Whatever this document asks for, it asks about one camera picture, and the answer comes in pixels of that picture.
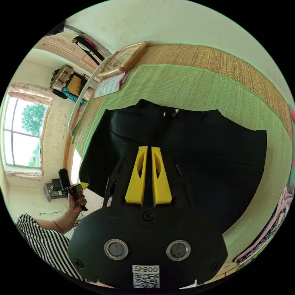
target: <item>floor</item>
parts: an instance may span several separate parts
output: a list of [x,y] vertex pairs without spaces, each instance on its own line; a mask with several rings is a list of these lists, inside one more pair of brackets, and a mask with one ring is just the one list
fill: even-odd
[[[79,156],[78,152],[75,150],[73,155],[73,163],[70,170],[70,180],[73,184],[79,183],[79,169],[81,166],[81,157]],[[94,212],[95,210],[101,208],[103,198],[99,195],[93,193],[89,189],[86,189],[84,191],[85,199],[87,200],[86,207],[88,208],[88,211],[84,211],[82,215],[85,217],[89,215],[90,213]]]

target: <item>finger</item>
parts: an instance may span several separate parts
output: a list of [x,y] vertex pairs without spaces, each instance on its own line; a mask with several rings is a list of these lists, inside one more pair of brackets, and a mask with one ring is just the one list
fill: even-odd
[[87,200],[83,200],[81,203],[79,203],[79,206],[81,207],[81,206],[85,206],[87,204]]
[[68,197],[69,202],[72,202],[72,201],[74,201],[74,200],[80,198],[82,195],[83,195],[83,191],[78,192],[78,193],[75,194],[74,196],[72,196],[72,195],[69,194],[69,197]]
[[76,199],[76,204],[80,204],[85,199],[85,196],[82,195],[81,197]]
[[83,195],[83,191],[80,191],[76,194],[76,196],[79,196],[79,197],[81,197],[82,195]]

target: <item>paper sheet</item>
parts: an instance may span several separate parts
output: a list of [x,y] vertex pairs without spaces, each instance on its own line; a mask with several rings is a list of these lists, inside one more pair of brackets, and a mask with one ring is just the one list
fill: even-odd
[[111,94],[120,90],[121,84],[125,82],[127,72],[102,80],[94,91],[94,98]]

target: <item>curtain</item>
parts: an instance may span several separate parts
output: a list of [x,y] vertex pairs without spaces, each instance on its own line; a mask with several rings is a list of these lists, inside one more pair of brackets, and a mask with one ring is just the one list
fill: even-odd
[[17,171],[6,171],[6,176],[9,177],[21,177],[31,180],[42,180],[42,172],[17,172]]
[[51,90],[29,84],[12,83],[8,89],[8,95],[47,106],[51,106],[53,101]]
[[249,258],[253,257],[253,255],[256,255],[256,253],[258,253],[258,251],[270,241],[284,221],[292,200],[293,196],[288,192],[287,186],[285,186],[284,191],[280,196],[276,212],[272,216],[267,226],[264,228],[260,237],[252,246],[248,247],[243,253],[239,254],[233,260],[234,262],[239,265],[244,264]]

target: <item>window frame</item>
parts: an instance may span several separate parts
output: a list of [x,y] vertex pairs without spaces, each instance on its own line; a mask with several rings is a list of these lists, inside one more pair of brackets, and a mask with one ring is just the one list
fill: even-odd
[[[2,144],[3,144],[3,150],[4,150],[4,160],[5,160],[5,165],[8,167],[20,167],[20,168],[26,168],[28,171],[30,172],[31,170],[40,170],[43,174],[43,141],[44,141],[44,133],[45,133],[45,126],[47,123],[47,118],[48,118],[48,113],[49,113],[49,107],[44,105],[46,107],[46,111],[45,111],[45,116],[44,116],[44,120],[43,120],[43,130],[42,130],[42,134],[41,135],[32,135],[32,134],[26,134],[26,133],[22,133],[22,132],[18,132],[18,131],[13,131],[13,122],[14,122],[14,116],[15,116],[15,111],[16,111],[16,107],[18,105],[18,101],[19,98],[16,98],[16,103],[14,106],[14,111],[13,111],[13,116],[12,116],[12,124],[11,124],[11,130],[5,128],[5,121],[6,121],[6,115],[7,115],[7,109],[8,109],[8,104],[9,104],[9,100],[10,98],[12,98],[12,96],[7,95],[6,96],[6,106],[5,106],[5,110],[4,110],[4,118],[3,118],[3,126],[1,126],[2,132],[7,131],[11,133],[11,152],[12,152],[12,159],[13,159],[13,164],[9,164],[7,163],[6,160],[6,153],[5,153],[5,144],[4,144],[4,136],[2,139]],[[40,148],[41,148],[41,152],[40,152],[40,163],[41,166],[25,166],[25,165],[18,165],[15,164],[14,161],[14,151],[13,151],[13,134],[20,134],[20,135],[24,135],[24,136],[30,136],[30,137],[34,137],[34,138],[38,138],[40,140]]]

